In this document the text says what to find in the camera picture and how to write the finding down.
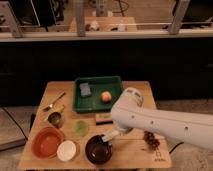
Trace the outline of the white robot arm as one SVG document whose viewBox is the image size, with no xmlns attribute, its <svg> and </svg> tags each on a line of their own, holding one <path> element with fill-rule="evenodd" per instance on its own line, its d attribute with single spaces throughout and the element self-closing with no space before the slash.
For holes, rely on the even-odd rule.
<svg viewBox="0 0 213 171">
<path fill-rule="evenodd" d="M 142 93 L 126 88 L 111 108 L 111 117 L 122 132 L 142 129 L 213 150 L 213 115 L 148 109 Z"/>
</svg>

